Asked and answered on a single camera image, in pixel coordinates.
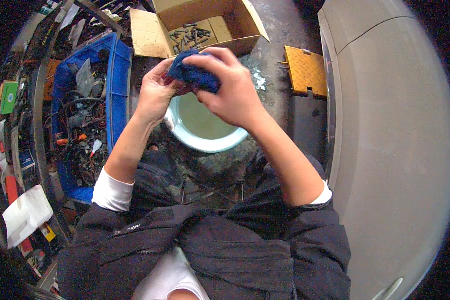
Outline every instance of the blue cloth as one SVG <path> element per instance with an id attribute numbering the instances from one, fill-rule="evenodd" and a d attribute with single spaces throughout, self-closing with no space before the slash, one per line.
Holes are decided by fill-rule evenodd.
<path id="1" fill-rule="evenodd" d="M 216 94 L 220 88 L 220 81 L 218 78 L 210 73 L 209 71 L 193 66 L 184 64 L 182 60 L 193 54 L 198 55 L 211 55 L 209 53 L 198 53 L 198 50 L 191 49 L 187 51 L 180 52 L 177 55 L 173 64 L 170 66 L 168 75 L 174 79 L 185 81 L 188 84 L 192 84 L 194 87 L 199 87 L 200 89 Z"/>

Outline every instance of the plastic bag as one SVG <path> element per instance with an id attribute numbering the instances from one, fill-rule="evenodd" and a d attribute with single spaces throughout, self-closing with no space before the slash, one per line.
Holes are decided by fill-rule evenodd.
<path id="1" fill-rule="evenodd" d="M 75 80 L 77 81 L 78 92 L 88 97 L 95 82 L 94 76 L 92 75 L 92 72 L 90 72 L 90 58 L 87 59 L 78 70 Z"/>

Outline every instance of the yellow diamond plate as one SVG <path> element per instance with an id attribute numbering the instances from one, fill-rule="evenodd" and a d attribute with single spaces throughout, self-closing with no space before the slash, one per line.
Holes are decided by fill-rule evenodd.
<path id="1" fill-rule="evenodd" d="M 315 53 L 304 53 L 302 49 L 285 46 L 288 73 L 295 93 L 306 93 L 311 88 L 313 94 L 327 96 L 324 57 Z"/>

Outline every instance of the jacket logo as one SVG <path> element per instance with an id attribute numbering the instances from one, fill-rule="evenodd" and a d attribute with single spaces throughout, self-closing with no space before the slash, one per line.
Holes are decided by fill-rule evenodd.
<path id="1" fill-rule="evenodd" d="M 128 227 L 128 230 L 129 230 L 129 231 L 132 231 L 132 230 L 134 230 L 134 229 L 140 227 L 140 225 L 141 225 L 141 224 L 133 225 L 132 227 Z"/>

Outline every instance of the wrist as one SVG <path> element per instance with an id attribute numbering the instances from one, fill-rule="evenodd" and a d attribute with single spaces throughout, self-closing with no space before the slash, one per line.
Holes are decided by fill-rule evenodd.
<path id="1" fill-rule="evenodd" d="M 257 135 L 260 130 L 265 129 L 270 123 L 275 123 L 274 118 L 265 110 L 264 107 L 261 107 L 258 112 L 252 114 L 244 129 L 250 133 L 252 136 Z"/>
<path id="2" fill-rule="evenodd" d="M 152 120 L 146 117 L 141 117 L 138 114 L 134 114 L 131 117 L 127 126 L 131 126 L 135 131 L 143 132 L 146 135 L 150 135 L 150 132 L 152 132 L 152 129 L 155 127 Z"/>

